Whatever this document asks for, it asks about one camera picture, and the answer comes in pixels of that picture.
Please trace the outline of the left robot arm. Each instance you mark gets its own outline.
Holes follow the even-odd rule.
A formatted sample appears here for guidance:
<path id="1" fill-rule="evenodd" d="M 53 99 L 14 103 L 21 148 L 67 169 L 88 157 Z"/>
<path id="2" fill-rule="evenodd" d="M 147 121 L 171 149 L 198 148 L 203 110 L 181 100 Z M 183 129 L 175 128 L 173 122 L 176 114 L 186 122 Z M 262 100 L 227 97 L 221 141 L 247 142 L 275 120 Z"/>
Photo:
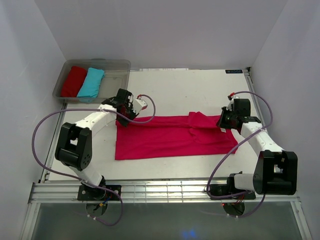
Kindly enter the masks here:
<path id="1" fill-rule="evenodd" d="M 90 186 L 88 193 L 95 200 L 106 195 L 106 187 L 101 184 L 104 177 L 91 165 L 93 137 L 115 121 L 126 127 L 147 107 L 143 99 L 134 99 L 131 92 L 121 88 L 116 96 L 104 100 L 98 111 L 75 123 L 66 122 L 61 126 L 55 159 L 73 170 L 77 177 Z"/>

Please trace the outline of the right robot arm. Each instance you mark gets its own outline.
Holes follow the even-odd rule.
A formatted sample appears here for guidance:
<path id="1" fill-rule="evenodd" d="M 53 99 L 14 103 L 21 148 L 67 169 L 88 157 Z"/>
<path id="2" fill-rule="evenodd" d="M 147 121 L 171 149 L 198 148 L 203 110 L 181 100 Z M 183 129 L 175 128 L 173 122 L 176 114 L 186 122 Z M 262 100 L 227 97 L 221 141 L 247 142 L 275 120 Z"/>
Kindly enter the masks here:
<path id="1" fill-rule="evenodd" d="M 247 140 L 257 155 L 254 173 L 233 173 L 226 194 L 237 199 L 245 191 L 266 195 L 294 195 L 297 190 L 298 156 L 285 151 L 263 129 L 262 122 L 251 116 L 251 102 L 247 98 L 232 96 L 228 106 L 222 108 L 217 126 L 235 129 Z"/>

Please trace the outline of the pink t shirt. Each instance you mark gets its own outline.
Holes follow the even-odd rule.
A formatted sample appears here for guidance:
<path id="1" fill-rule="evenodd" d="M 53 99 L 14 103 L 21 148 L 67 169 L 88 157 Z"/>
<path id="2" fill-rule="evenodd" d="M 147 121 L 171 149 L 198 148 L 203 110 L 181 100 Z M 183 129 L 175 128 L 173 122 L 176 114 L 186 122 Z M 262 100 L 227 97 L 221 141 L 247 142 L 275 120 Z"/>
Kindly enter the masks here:
<path id="1" fill-rule="evenodd" d="M 219 116 L 189 112 L 180 116 L 136 118 L 136 123 L 116 123 L 115 160 L 223 155 L 236 152 L 231 130 L 217 127 Z"/>

